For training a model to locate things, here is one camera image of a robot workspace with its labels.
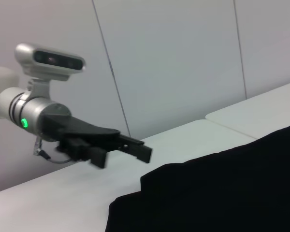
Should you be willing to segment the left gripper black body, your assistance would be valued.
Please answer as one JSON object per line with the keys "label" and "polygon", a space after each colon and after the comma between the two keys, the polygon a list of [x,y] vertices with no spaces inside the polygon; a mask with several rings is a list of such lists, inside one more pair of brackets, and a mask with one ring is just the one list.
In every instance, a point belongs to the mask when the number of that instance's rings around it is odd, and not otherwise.
{"label": "left gripper black body", "polygon": [[91,146],[117,149],[120,131],[98,127],[73,116],[46,114],[41,117],[39,136],[48,142],[81,139]]}

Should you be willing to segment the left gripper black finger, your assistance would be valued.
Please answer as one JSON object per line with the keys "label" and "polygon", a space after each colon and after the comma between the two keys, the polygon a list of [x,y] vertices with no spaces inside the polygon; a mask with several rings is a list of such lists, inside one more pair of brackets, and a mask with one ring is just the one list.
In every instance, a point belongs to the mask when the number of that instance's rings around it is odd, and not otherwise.
{"label": "left gripper black finger", "polygon": [[152,148],[146,146],[143,141],[125,135],[120,135],[118,141],[120,143],[119,151],[132,155],[144,163],[150,163]]}
{"label": "left gripper black finger", "polygon": [[80,138],[68,138],[59,141],[57,151],[67,155],[72,161],[90,161],[98,168],[105,168],[107,151],[94,147]]}

